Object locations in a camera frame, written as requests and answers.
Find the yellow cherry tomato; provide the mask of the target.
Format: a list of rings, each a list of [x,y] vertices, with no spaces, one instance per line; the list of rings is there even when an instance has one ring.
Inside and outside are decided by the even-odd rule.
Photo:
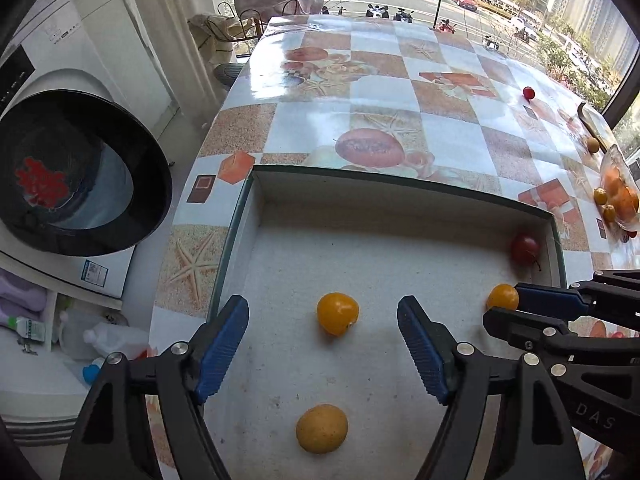
[[[486,299],[486,309],[503,308],[506,310],[516,310],[520,296],[515,287],[509,284],[496,285]]]

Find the tan round fruit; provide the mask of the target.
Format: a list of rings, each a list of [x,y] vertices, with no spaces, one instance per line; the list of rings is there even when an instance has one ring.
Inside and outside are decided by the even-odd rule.
[[[303,450],[312,454],[331,453],[345,441],[348,419],[337,406],[319,404],[299,417],[295,433]]]

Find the dark red tomato in tray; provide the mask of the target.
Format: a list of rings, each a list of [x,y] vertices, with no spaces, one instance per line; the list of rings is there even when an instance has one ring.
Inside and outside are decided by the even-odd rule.
[[[517,266],[539,266],[540,245],[535,237],[526,233],[518,233],[510,245],[510,257]]]

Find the white plastic bottle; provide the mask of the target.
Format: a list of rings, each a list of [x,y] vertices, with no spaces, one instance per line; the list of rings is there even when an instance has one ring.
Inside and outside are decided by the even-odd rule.
[[[114,352],[120,352],[128,360],[142,356],[149,342],[149,334],[145,330],[108,323],[99,323],[85,330],[82,338],[104,358]]]

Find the yellow kumquat near bowl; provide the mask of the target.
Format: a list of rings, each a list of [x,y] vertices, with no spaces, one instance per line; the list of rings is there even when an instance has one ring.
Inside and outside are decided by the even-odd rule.
[[[602,218],[605,222],[612,223],[616,220],[616,210],[611,204],[605,204],[601,210]]]

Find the yellow kumquat left of bowl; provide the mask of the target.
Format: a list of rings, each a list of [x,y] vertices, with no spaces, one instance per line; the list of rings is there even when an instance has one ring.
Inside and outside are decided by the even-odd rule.
[[[593,200],[599,206],[604,206],[608,202],[608,194],[604,188],[596,188],[593,191]]]

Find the green tray white inside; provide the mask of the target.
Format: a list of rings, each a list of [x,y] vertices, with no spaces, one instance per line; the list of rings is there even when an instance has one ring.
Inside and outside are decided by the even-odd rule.
[[[539,266],[510,245],[535,237]],[[236,205],[212,305],[233,295],[250,318],[205,420],[235,479],[412,479],[444,408],[424,389],[397,325],[405,296],[458,341],[490,356],[515,350],[482,325],[501,283],[566,282],[551,214],[497,195],[418,180],[303,166],[255,167]],[[317,304],[330,292],[359,304],[345,335]],[[299,417],[340,408],[348,433],[334,452],[297,442]]]

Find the glass fruit bowl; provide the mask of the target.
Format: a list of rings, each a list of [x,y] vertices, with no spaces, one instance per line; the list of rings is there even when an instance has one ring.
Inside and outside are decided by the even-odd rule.
[[[600,187],[615,210],[615,222],[629,232],[639,231],[639,189],[617,145],[608,148],[600,167]]]

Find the yellow tomato in tray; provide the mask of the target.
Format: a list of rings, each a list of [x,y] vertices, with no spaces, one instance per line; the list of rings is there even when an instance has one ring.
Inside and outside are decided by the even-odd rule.
[[[334,337],[346,334],[359,318],[359,304],[351,296],[341,292],[330,292],[317,304],[317,320],[322,330]]]

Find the green fruit behind bowl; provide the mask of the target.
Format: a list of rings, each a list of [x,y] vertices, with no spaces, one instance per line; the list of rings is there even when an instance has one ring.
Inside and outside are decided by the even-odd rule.
[[[600,150],[600,144],[597,139],[589,138],[587,140],[587,148],[591,154],[597,153]]]

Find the far red cherry tomato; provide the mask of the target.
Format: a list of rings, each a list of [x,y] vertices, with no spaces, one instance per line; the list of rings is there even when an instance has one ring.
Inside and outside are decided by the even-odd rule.
[[[527,101],[531,101],[535,97],[535,91],[533,88],[524,87],[522,92],[524,99],[526,99]]]

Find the checkered patterned tablecloth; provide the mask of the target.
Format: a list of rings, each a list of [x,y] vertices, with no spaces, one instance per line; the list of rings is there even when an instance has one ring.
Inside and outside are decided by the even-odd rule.
[[[523,88],[535,97],[527,101]],[[637,269],[639,242],[593,200],[578,97],[547,75],[420,24],[274,18],[194,160],[168,237],[150,344],[163,353],[212,298],[242,188],[259,165],[384,174],[547,211],[566,284]]]

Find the white washing machine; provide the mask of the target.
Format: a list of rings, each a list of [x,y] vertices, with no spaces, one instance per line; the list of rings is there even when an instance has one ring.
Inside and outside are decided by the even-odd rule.
[[[1,37],[1,263],[119,308],[164,220],[171,98],[126,0],[27,0]]]

